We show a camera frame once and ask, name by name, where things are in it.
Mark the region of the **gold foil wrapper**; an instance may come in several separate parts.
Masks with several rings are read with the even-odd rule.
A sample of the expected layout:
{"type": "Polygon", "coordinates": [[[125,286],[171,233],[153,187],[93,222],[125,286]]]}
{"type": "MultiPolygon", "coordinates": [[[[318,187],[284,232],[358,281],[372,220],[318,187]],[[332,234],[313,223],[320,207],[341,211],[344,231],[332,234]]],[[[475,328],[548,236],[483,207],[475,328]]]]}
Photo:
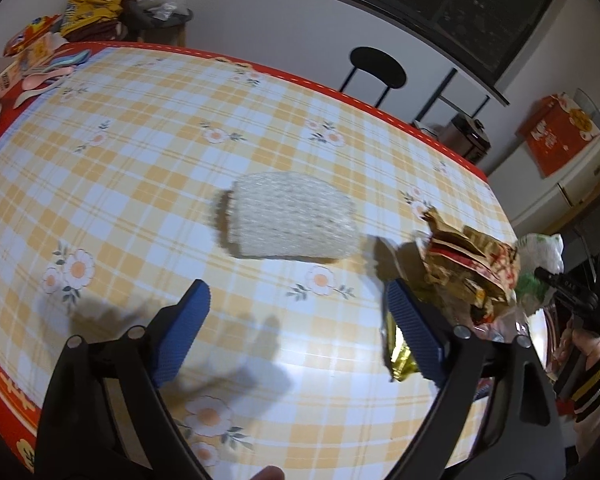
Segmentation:
{"type": "Polygon", "coordinates": [[[391,379],[394,382],[404,382],[408,376],[418,373],[413,353],[388,310],[385,310],[380,333],[384,345],[384,360],[391,379]]]}

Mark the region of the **brown red wrapper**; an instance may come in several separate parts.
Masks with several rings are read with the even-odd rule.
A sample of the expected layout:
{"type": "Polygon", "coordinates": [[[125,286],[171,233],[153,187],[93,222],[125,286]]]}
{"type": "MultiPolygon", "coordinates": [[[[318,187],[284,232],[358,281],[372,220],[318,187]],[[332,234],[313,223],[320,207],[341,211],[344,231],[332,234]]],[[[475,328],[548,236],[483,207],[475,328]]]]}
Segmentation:
{"type": "Polygon", "coordinates": [[[518,249],[470,226],[446,223],[437,209],[422,213],[430,229],[425,243],[427,280],[474,310],[472,322],[490,323],[517,304],[518,249]]]}

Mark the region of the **white foam net sleeve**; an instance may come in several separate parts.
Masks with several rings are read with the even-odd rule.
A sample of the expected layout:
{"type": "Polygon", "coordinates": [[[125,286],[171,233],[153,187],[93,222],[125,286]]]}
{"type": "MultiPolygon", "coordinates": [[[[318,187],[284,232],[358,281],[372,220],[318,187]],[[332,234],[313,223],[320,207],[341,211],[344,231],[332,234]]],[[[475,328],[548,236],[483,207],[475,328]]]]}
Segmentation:
{"type": "Polygon", "coordinates": [[[298,172],[236,180],[224,210],[227,240],[245,258],[340,260],[358,249],[352,200],[298,172]]]}

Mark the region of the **yellow plaid floral tablecloth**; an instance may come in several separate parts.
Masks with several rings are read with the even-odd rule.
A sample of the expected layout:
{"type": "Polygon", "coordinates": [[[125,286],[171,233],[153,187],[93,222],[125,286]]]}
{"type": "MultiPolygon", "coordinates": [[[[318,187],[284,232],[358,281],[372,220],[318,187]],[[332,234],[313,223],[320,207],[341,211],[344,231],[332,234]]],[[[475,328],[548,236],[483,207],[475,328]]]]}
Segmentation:
{"type": "Polygon", "coordinates": [[[0,117],[0,436],[25,470],[66,339],[119,336],[192,281],[211,310],[163,397],[210,474],[379,479],[434,386],[382,358],[385,248],[422,212],[516,235],[486,177],[390,115],[315,82],[190,49],[92,44],[58,88],[0,117]],[[336,262],[244,259],[218,210],[246,174],[293,171],[352,200],[336,262]]]}

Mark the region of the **white refrigerator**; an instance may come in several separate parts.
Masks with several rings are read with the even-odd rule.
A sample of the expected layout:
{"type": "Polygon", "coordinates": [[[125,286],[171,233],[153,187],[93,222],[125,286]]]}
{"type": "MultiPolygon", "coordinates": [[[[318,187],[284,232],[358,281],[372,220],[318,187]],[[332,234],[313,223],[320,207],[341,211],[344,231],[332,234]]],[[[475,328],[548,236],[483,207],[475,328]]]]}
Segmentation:
{"type": "Polygon", "coordinates": [[[530,148],[518,146],[488,177],[517,236],[543,233],[600,183],[600,136],[548,177],[530,148]]]}

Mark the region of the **brown electric pressure cooker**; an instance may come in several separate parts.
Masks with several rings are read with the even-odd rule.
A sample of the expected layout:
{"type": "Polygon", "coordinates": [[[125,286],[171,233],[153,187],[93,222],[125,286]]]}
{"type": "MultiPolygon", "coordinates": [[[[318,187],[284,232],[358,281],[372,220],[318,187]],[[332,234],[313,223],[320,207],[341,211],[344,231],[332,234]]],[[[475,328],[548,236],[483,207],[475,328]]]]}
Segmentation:
{"type": "Polygon", "coordinates": [[[441,130],[439,141],[474,165],[477,165],[491,148],[482,122],[460,113],[441,130]]]}

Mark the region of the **black round stool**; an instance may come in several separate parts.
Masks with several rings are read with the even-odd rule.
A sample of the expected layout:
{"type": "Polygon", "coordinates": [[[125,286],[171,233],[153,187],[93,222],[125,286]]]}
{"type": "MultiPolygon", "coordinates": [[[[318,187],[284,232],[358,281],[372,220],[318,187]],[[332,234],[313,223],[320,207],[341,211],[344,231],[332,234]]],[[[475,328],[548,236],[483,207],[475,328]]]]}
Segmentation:
{"type": "Polygon", "coordinates": [[[407,84],[407,73],[402,65],[388,53],[373,47],[356,47],[349,54],[351,70],[343,81],[339,92],[343,93],[347,85],[359,70],[378,79],[385,90],[381,93],[374,107],[381,107],[391,90],[398,90],[407,84]]]}

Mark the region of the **pastel plastic spoons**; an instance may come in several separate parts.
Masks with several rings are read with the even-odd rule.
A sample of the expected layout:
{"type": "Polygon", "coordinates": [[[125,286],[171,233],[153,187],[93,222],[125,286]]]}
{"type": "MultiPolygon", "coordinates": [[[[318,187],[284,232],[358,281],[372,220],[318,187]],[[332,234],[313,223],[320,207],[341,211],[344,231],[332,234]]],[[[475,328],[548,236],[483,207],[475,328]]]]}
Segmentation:
{"type": "Polygon", "coordinates": [[[69,77],[79,65],[85,63],[91,56],[92,51],[86,49],[76,54],[54,58],[47,66],[37,68],[24,77],[20,95],[12,104],[12,108],[16,110],[28,99],[35,98],[50,89],[58,87],[65,78],[69,77]]]}

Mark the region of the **yellow clothing pile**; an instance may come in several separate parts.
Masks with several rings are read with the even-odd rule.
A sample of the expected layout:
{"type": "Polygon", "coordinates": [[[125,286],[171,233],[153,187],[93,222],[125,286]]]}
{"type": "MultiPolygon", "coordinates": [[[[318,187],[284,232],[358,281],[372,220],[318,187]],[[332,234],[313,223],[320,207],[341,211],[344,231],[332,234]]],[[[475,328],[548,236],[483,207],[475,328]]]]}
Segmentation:
{"type": "Polygon", "coordinates": [[[95,25],[117,24],[122,0],[68,0],[59,33],[65,39],[95,25]]]}

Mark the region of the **clear plastic bag on stool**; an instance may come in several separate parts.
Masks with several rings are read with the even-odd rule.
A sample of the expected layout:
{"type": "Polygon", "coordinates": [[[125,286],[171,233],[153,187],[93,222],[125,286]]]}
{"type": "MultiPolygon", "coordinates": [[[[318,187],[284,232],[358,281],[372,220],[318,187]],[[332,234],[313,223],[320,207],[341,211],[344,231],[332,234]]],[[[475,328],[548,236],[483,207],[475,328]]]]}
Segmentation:
{"type": "Polygon", "coordinates": [[[187,16],[187,0],[137,0],[140,10],[158,21],[165,22],[174,15],[187,16]]]}

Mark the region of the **red yellow snack bag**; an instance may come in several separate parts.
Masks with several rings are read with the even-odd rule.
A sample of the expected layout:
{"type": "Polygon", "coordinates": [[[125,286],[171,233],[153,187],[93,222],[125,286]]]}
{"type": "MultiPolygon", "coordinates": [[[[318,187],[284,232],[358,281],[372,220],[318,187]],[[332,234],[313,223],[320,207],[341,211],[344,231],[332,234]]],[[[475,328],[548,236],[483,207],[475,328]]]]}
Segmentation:
{"type": "Polygon", "coordinates": [[[20,32],[10,38],[4,47],[4,56],[13,56],[21,52],[25,47],[30,46],[32,42],[44,36],[61,19],[60,14],[44,15],[30,21],[20,32]]]}

